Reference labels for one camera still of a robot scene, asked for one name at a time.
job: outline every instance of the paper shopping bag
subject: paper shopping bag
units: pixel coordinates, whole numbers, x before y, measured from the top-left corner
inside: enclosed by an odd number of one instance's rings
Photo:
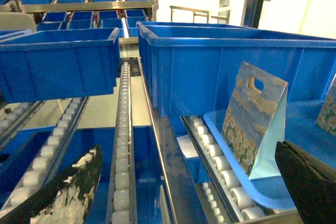
[[[287,91],[287,82],[241,64],[222,136],[250,179],[280,176],[274,155],[285,139]]]
[[[336,136],[336,79],[323,103],[316,125]]]

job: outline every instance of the metal frame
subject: metal frame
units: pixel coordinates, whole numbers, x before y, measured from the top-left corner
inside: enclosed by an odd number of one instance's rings
[[[220,7],[217,9],[212,9],[212,10],[204,10],[204,9],[194,9],[194,8],[188,8],[188,7],[182,7],[182,6],[170,6],[170,19],[171,22],[173,22],[173,13],[174,10],[186,10],[189,12],[193,12],[193,23],[195,22],[195,17],[196,16],[201,16],[201,17],[206,17],[206,22],[209,23],[210,18],[216,18],[220,20],[226,20],[228,22],[230,18],[230,6],[225,6],[225,7]],[[227,16],[219,16],[219,15],[212,15],[213,13],[221,13],[221,12],[228,12]]]

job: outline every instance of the metal shelf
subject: metal shelf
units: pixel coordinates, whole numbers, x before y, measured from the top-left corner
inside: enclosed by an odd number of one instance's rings
[[[0,13],[9,13],[14,10],[14,2],[9,1],[5,5],[0,5]]]
[[[59,4],[53,1],[51,4],[43,5],[20,5],[20,9],[26,13],[44,12],[66,12],[73,10],[112,10],[129,8],[151,8],[155,5],[155,0],[145,1],[113,1],[113,2],[88,2]]]

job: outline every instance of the stainless steel bar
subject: stainless steel bar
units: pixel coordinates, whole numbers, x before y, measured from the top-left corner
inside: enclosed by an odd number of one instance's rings
[[[164,176],[164,187],[174,223],[207,223],[204,210],[200,204],[193,179],[185,163],[183,153],[178,145],[168,118],[160,118],[157,110],[152,108],[148,95],[141,60],[139,59],[141,77],[152,121],[159,159]]]

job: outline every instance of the floor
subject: floor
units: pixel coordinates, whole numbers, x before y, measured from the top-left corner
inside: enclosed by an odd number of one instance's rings
[[[121,45],[120,55],[122,58],[138,57],[139,51],[137,45]],[[115,127],[118,96],[119,96],[119,82],[117,79],[117,87],[114,93],[110,95],[99,95],[90,97],[88,105],[79,122],[78,128],[97,128],[97,127]],[[131,77],[132,90],[132,117],[134,126],[150,125],[150,116],[148,112],[146,96],[141,77]],[[63,109],[67,107],[70,99],[61,100]],[[15,108],[18,103],[9,104],[6,108]],[[4,110],[0,111],[0,120],[5,117]],[[57,100],[49,100],[36,113],[36,115],[29,121],[25,129],[46,127],[55,125],[61,117],[61,111]]]

